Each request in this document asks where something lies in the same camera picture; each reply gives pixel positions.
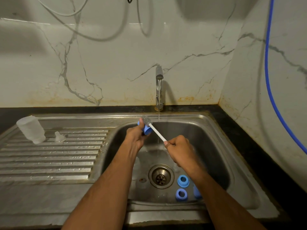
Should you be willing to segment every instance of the person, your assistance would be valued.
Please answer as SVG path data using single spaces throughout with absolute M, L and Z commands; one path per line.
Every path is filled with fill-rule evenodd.
M 68 229 L 122 229 L 136 155 L 148 137 L 140 125 L 129 128 L 112 162 L 65 221 Z M 179 135 L 164 142 L 171 158 L 193 180 L 217 230 L 264 230 L 246 209 L 214 181 L 198 162 L 189 140 Z

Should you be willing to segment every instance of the chrome faucet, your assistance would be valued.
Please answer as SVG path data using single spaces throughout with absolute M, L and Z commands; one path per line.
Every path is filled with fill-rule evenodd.
M 162 79 L 163 79 L 163 70 L 161 66 L 156 67 L 156 106 L 155 110 L 163 110 L 163 103 L 162 102 Z

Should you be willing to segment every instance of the stainless steel sink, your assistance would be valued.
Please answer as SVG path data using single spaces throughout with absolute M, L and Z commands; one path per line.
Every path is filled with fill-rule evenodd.
M 111 163 L 141 115 L 148 115 L 166 138 L 184 135 L 211 176 L 256 218 L 274 218 L 278 211 L 255 181 L 236 149 L 207 113 L 41 115 L 46 142 L 34 145 L 16 126 L 0 135 L 0 228 L 61 226 L 99 175 Z M 54 143 L 54 132 L 67 141 Z M 142 174 L 151 181 L 149 196 L 138 197 L 131 182 L 126 223 L 137 226 L 206 223 L 204 203 L 185 188 L 188 201 L 177 202 L 173 161 L 152 133 L 138 153 Z

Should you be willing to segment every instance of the hand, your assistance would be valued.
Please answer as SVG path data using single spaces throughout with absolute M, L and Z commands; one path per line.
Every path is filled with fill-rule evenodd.
M 144 140 L 149 136 L 143 134 L 142 129 L 144 127 L 145 124 L 143 122 L 143 119 L 140 118 L 140 124 L 138 126 L 127 129 L 125 141 L 132 143 L 136 147 L 137 152 L 140 151 L 140 149 L 144 145 Z
M 164 141 L 164 145 L 173 161 L 182 167 L 187 174 L 195 166 L 202 167 L 198 163 L 199 158 L 195 154 L 192 145 L 183 135 L 179 135 L 169 141 Z

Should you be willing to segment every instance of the marble wall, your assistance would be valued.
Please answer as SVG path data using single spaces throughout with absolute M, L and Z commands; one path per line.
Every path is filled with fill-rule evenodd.
M 291 139 L 270 103 L 264 74 L 264 42 L 270 0 L 248 14 L 219 105 L 307 191 L 307 155 Z M 307 146 L 307 0 L 275 0 L 269 77 L 285 121 Z
M 70 13 L 83 0 L 41 0 Z M 0 107 L 216 104 L 255 0 L 1 0 Z

